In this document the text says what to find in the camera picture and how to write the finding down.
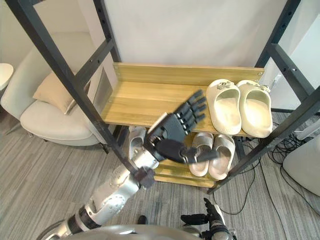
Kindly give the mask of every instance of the gray carpet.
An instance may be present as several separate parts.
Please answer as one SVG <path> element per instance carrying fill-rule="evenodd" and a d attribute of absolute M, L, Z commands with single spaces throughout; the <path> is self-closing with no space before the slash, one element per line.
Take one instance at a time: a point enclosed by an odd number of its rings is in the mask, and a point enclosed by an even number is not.
<path fill-rule="evenodd" d="M 287 239 L 320 239 L 320 217 L 285 183 L 275 163 L 266 155 L 261 163 Z M 81 207 L 119 164 L 113 152 L 105 155 L 98 146 L 44 142 L 22 128 L 0 135 L 0 239 L 35 239 L 45 227 Z M 252 177 L 253 171 L 238 175 L 219 189 L 215 194 L 219 206 L 231 212 L 240 209 Z M 320 197 L 297 189 L 320 211 Z M 157 182 L 140 190 L 107 224 L 133 224 L 143 214 L 151 224 L 179 228 L 181 214 L 205 213 L 203 197 L 213 202 L 205 189 Z M 239 240 L 285 239 L 259 166 L 243 211 L 224 218 Z"/>

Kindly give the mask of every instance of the white armchair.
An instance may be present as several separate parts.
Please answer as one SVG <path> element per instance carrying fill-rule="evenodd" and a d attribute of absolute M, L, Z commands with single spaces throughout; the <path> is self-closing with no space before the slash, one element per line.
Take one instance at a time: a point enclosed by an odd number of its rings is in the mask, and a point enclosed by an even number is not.
<path fill-rule="evenodd" d="M 91 37 L 86 32 L 55 33 L 52 38 L 75 73 L 95 51 Z M 33 99 L 38 86 L 51 71 L 39 51 L 33 47 L 13 74 L 2 96 L 2 107 L 20 120 L 24 129 L 45 140 L 70 146 L 105 144 L 78 105 L 64 115 L 57 107 Z M 100 66 L 92 76 L 88 90 L 88 97 L 98 112 L 106 101 L 103 95 L 111 91 L 108 89 L 109 83 L 103 81 L 106 81 L 106 75 L 102 74 Z"/>

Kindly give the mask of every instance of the white side table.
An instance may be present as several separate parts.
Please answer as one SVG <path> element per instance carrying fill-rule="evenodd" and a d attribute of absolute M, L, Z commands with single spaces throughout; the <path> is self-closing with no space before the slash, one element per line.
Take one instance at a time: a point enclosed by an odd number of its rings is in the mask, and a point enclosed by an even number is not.
<path fill-rule="evenodd" d="M 8 63 L 0 63 L 0 91 L 9 83 L 11 75 L 14 73 L 14 67 Z"/>

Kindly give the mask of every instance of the chair leg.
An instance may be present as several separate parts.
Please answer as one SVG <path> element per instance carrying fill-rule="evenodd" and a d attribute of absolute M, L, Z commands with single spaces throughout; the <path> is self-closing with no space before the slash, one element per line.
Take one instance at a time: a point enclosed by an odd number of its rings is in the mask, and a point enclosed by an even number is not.
<path fill-rule="evenodd" d="M 10 133 L 12 133 L 14 130 L 16 130 L 16 129 L 20 128 L 20 127 L 21 127 L 21 124 L 20 124 L 20 122 L 18 122 L 16 125 L 14 125 L 12 128 L 10 128 L 8 131 L 6 131 L 6 132 L 4 133 L 4 135 L 10 134 Z"/>
<path fill-rule="evenodd" d="M 109 150 L 106 144 L 102 144 L 101 142 L 99 143 L 99 145 L 101 146 L 101 148 L 103 149 L 103 151 L 108 154 Z"/>

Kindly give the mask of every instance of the pillow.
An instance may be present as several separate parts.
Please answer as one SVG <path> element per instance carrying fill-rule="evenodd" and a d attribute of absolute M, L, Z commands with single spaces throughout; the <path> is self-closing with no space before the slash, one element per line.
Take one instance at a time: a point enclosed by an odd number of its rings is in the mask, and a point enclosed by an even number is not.
<path fill-rule="evenodd" d="M 90 81 L 85 85 L 85 91 L 89 89 L 89 85 Z M 54 72 L 51 72 L 42 81 L 33 94 L 33 98 L 57 107 L 65 115 L 70 113 L 77 104 Z"/>

